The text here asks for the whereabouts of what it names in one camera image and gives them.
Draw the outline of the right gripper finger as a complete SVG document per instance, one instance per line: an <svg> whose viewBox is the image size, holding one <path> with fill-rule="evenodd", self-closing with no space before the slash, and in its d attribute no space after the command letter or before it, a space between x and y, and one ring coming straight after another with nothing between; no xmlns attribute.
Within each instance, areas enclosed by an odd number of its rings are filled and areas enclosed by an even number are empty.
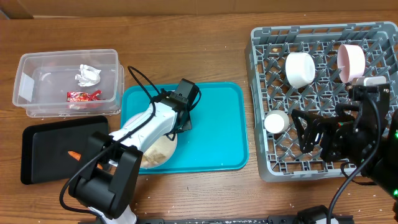
<svg viewBox="0 0 398 224"><path fill-rule="evenodd" d="M325 118L308 111L293 109L291 117L297 130L301 152L312 152L318 143L326 152L341 152L341 142L335 138L335 134L338 123L342 122L342 115Z"/></svg>
<svg viewBox="0 0 398 224"><path fill-rule="evenodd" d="M352 116L355 117L360 111L360 106L338 103L335 106L335 113L337 116Z"/></svg>

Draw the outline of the small white cup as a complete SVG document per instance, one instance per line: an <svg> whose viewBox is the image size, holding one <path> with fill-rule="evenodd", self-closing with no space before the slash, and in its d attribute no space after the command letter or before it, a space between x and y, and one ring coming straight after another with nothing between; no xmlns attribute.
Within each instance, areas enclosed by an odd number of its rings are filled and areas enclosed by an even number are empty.
<svg viewBox="0 0 398 224"><path fill-rule="evenodd" d="M281 110L268 112L264 119L264 127L268 133L283 133L289 127L289 116Z"/></svg>

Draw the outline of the pink white bowl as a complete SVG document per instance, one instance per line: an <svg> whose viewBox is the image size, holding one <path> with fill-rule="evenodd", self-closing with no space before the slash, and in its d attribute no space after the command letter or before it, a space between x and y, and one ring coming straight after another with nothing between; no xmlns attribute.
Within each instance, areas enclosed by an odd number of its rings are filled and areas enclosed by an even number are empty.
<svg viewBox="0 0 398 224"><path fill-rule="evenodd" d="M340 69L339 76L342 83L348 83L354 78L363 76L366 60L362 48L358 45L340 45L337 66Z"/></svg>

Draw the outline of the white saucer bowl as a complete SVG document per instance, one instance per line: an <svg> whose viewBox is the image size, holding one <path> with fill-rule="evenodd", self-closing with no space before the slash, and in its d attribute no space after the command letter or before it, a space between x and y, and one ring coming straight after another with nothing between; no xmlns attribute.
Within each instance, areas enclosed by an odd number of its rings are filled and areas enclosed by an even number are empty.
<svg viewBox="0 0 398 224"><path fill-rule="evenodd" d="M285 61L286 77L296 89L309 85L315 78L315 63L312 56L305 52L292 52Z"/></svg>

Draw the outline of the white plate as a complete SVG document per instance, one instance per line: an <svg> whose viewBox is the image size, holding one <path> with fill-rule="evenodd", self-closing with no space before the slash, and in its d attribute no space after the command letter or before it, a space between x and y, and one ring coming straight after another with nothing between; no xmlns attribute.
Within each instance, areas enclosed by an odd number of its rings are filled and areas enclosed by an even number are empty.
<svg viewBox="0 0 398 224"><path fill-rule="evenodd" d="M156 111L154 116L151 114L151 110L138 113L113 133L113 139L117 140L147 121L147 124L122 142L125 146L135 146L143 152L142 169L153 169L166 163L177 147L177 137L169 139L166 136L174 128L175 113Z"/></svg>

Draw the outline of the white napkin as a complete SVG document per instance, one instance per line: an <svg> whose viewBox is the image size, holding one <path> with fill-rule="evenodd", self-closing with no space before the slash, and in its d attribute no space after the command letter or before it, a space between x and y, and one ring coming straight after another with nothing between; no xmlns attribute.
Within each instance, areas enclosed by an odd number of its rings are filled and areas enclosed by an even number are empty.
<svg viewBox="0 0 398 224"><path fill-rule="evenodd" d="M80 74L75 75L75 80L78 80L78 85L80 87L89 87L98 84L101 80L100 78L101 70L91 67L89 65L80 65Z"/></svg>

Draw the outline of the red snack wrapper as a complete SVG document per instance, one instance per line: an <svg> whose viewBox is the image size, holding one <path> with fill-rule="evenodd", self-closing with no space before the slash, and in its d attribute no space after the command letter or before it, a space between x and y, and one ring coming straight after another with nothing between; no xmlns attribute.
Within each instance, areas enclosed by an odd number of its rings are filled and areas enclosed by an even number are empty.
<svg viewBox="0 0 398 224"><path fill-rule="evenodd" d="M92 94L82 91L70 91L67 93L67 102L97 101L100 94L102 94L101 90L96 90Z"/></svg>

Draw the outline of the orange carrot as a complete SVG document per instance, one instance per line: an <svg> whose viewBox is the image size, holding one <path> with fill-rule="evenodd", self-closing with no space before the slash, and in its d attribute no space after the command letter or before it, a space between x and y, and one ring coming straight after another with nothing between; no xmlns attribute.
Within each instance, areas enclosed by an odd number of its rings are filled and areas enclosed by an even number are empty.
<svg viewBox="0 0 398 224"><path fill-rule="evenodd" d="M79 161L81 159L81 154L75 152L75 151L68 151L68 154L72 156L72 158L76 159ZM103 169L103 166L101 164L97 164L97 168Z"/></svg>

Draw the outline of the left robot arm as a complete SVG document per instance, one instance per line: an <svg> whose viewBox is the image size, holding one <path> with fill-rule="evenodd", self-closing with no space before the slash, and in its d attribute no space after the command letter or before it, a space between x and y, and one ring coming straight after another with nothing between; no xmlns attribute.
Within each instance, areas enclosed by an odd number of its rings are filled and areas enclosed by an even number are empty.
<svg viewBox="0 0 398 224"><path fill-rule="evenodd" d="M129 207L142 156L160 137L174 140L190 130L190 112L201 98L199 87L183 79L175 91L162 90L134 121L109 135L95 132L80 159L80 169L63 193L77 199L96 223L135 223Z"/></svg>

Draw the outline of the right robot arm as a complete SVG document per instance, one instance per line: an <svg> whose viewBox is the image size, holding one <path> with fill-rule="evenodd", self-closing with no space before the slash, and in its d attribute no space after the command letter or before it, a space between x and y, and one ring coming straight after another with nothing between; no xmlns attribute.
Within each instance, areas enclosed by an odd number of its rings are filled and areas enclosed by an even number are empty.
<svg viewBox="0 0 398 224"><path fill-rule="evenodd" d="M392 198L397 198L397 113L386 116L390 107L390 85L352 85L352 104L338 103L334 117L292 110L300 150L321 147L325 162L348 159L356 166L367 162L361 175L369 177Z"/></svg>

